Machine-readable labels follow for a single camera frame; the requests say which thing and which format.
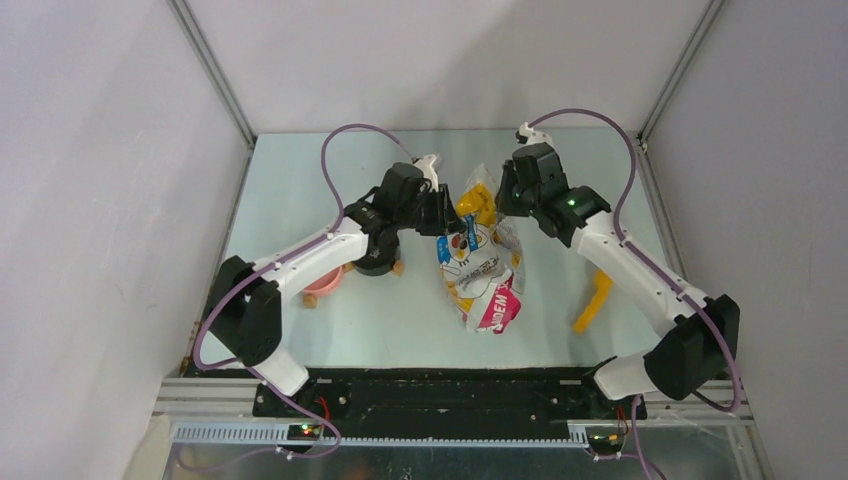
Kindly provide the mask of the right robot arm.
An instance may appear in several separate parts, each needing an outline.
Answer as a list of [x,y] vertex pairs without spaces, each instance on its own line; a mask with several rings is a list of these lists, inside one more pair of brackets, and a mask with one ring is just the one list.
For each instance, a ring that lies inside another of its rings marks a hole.
[[740,309],[656,263],[623,229],[608,202],[588,186],[572,187],[547,143],[524,145],[503,164],[497,209],[531,217],[547,236],[590,261],[641,309],[660,340],[655,347],[595,367],[581,392],[585,411],[606,418],[622,399],[660,392],[683,400],[726,368],[736,353]]

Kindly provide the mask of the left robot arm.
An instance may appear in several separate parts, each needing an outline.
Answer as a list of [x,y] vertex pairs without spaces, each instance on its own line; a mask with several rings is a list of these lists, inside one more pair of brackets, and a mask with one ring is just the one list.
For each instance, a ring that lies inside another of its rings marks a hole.
[[311,412],[316,390],[306,382],[306,367],[284,345],[284,303],[337,269],[352,267],[368,276],[399,270],[402,230],[431,237],[465,232],[447,185],[438,179],[440,161],[430,154],[395,163],[380,185],[301,243],[254,262],[233,256],[221,265],[201,331],[272,385],[290,415]]

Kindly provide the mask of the cat food bag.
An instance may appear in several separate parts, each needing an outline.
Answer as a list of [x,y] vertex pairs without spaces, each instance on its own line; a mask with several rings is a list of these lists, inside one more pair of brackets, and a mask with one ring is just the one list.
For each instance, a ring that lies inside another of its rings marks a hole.
[[471,173],[455,210],[463,233],[436,240],[448,296],[469,331],[501,334],[522,308],[525,264],[514,219],[496,211],[498,186],[485,165]]

